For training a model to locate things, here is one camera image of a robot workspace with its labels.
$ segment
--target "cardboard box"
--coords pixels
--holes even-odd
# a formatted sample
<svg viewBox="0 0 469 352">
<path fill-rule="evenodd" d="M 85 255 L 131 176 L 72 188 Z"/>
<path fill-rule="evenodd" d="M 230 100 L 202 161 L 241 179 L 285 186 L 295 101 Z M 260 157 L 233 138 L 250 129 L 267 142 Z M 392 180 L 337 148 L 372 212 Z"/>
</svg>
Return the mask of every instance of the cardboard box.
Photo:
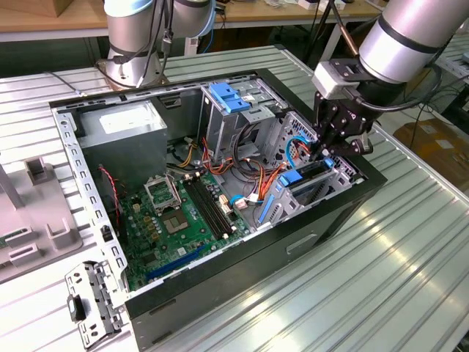
<svg viewBox="0 0 469 352">
<path fill-rule="evenodd" d="M 0 7 L 49 17 L 59 15 L 73 0 L 0 0 Z"/>
<path fill-rule="evenodd" d="M 394 136 L 409 147 L 415 123 Z M 469 189 L 469 143 L 439 119 L 418 123 L 412 151 L 462 192 Z"/>
</svg>

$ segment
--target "red cable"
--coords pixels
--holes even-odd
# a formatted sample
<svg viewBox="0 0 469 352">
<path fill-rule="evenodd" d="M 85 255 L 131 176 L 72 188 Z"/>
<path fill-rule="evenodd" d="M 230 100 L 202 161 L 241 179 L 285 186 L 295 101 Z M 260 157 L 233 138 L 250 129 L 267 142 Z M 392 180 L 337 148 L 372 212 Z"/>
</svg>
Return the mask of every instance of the red cable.
<svg viewBox="0 0 469 352">
<path fill-rule="evenodd" d="M 114 183 L 114 179 L 112 178 L 108 170 L 104 169 L 102 166 L 98 167 L 98 169 L 106 174 L 109 179 L 109 182 L 111 183 L 112 191 L 114 192 L 114 206 L 116 207 L 116 223 L 117 225 L 119 225 L 119 203 L 117 201 L 116 184 Z"/>
</svg>

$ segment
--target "ribbed metal table surface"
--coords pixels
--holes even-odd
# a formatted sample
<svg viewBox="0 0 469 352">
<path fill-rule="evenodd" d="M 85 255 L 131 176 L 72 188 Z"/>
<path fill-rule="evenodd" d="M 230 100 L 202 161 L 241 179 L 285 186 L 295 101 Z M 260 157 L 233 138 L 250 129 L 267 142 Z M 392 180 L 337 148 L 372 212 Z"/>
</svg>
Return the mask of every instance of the ribbed metal table surface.
<svg viewBox="0 0 469 352">
<path fill-rule="evenodd" d="M 171 59 L 171 81 L 268 67 L 310 106 L 311 71 L 274 47 Z M 59 73 L 92 94 L 94 69 Z M 54 77 L 0 80 L 0 162 L 54 165 L 83 250 L 0 286 L 2 351 L 82 351 L 65 304 L 66 272 L 100 258 L 49 100 L 75 93 Z M 450 351 L 469 328 L 469 201 L 380 129 L 366 158 L 387 178 L 327 243 L 175 332 L 157 351 Z M 137 351 L 127 328 L 99 351 Z"/>
<path fill-rule="evenodd" d="M 469 76 L 469 64 L 462 61 L 462 55 L 469 53 L 469 34 L 458 34 L 453 37 L 437 64 L 457 78 Z"/>
</svg>

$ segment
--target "motherboard chip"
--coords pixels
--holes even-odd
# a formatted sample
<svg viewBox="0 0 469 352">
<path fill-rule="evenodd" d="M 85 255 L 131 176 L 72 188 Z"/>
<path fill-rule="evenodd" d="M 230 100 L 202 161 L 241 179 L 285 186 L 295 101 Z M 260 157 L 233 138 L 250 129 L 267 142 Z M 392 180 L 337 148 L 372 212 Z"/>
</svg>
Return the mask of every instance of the motherboard chip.
<svg viewBox="0 0 469 352">
<path fill-rule="evenodd" d="M 182 210 L 178 209 L 161 216 L 165 228 L 169 233 L 176 233 L 180 230 L 187 229 L 189 223 Z"/>
<path fill-rule="evenodd" d="M 181 205 L 181 199 L 177 189 L 168 176 L 155 176 L 144 184 L 153 208 L 157 213 L 162 213 L 167 208 L 176 208 Z"/>
<path fill-rule="evenodd" d="M 154 262 L 156 260 L 156 256 L 155 256 L 155 253 L 150 253 L 150 254 L 144 255 L 141 259 L 143 260 L 145 265 L 148 265 L 151 262 Z"/>
</svg>

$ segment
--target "yellow wire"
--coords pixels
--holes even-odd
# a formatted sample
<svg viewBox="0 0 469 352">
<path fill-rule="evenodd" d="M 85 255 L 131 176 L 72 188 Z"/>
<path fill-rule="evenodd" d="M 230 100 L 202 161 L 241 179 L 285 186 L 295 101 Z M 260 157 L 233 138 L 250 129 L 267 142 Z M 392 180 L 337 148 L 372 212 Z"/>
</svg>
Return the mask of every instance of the yellow wire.
<svg viewBox="0 0 469 352">
<path fill-rule="evenodd" d="M 185 159 L 185 161 L 182 164 L 179 164 L 178 167 L 186 167 L 187 165 L 189 165 L 189 163 L 191 162 L 191 158 L 192 158 L 192 149 L 193 149 L 193 145 L 191 144 L 191 146 L 189 147 L 188 157 Z"/>
</svg>

